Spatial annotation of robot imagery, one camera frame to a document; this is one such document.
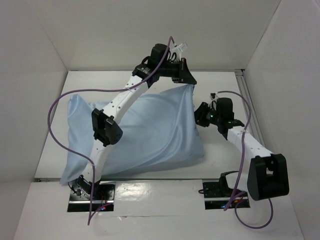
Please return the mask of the light blue pillowcase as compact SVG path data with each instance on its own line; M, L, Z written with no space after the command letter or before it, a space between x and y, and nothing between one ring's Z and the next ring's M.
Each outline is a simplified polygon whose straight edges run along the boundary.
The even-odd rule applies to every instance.
M119 126L123 135L111 146L103 176L157 167L178 168L205 154L194 116L193 85L182 85L158 94L144 94L126 111ZM86 102L80 95L68 101L67 162L60 183L77 179L89 163L94 145L91 113L106 103Z

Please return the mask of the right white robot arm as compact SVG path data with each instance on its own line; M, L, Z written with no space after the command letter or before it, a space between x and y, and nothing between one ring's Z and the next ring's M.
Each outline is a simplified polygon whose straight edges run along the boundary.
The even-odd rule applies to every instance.
M245 125L235 119L230 98L218 98L211 103L202 102L194 112L194 117L195 123L201 127L217 126L218 132L241 152L240 164L249 164L247 173L229 171L220 175L220 194L236 197L240 192L245 192L255 201L289 194L286 158L263 147L245 130Z

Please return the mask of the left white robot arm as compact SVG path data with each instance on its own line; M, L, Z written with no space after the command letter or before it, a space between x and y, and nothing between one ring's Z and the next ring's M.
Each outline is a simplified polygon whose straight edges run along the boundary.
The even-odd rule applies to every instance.
M93 147L89 163L76 181L86 199L92 200L99 193L102 168L111 146L123 136L120 122L133 103L161 77L171 78L177 84L196 85L182 56L187 47L186 43L174 44L173 48L157 43L150 55L134 68L123 90L102 109L91 112Z

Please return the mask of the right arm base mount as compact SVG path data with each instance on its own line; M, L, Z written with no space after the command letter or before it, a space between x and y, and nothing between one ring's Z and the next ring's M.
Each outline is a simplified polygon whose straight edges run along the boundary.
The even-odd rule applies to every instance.
M198 193L204 197L204 206L206 210L222 210L228 203L232 189L223 189L218 180L209 180L202 182L202 188ZM248 194L237 197L232 201L230 209L234 209L238 204L238 208L250 208Z

